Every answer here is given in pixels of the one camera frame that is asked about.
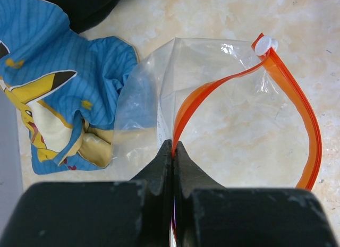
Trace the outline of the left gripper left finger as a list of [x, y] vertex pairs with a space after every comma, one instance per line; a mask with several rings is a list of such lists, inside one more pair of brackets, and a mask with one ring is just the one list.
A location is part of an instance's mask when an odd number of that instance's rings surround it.
[[170, 141], [128, 181], [41, 182], [20, 198], [1, 246], [169, 246]]

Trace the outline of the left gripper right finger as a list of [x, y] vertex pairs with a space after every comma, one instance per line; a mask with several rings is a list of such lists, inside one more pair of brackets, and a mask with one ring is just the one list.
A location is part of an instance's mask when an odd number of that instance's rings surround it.
[[177, 246], [336, 246], [326, 214], [309, 191], [226, 188], [179, 143], [174, 166]]

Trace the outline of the clear orange zip top bag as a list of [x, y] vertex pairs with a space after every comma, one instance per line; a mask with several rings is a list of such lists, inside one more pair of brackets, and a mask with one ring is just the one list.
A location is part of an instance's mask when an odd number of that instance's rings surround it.
[[132, 179], [170, 141], [226, 188], [311, 192], [322, 157], [315, 112], [277, 41], [175, 38], [131, 72], [117, 103], [112, 162]]

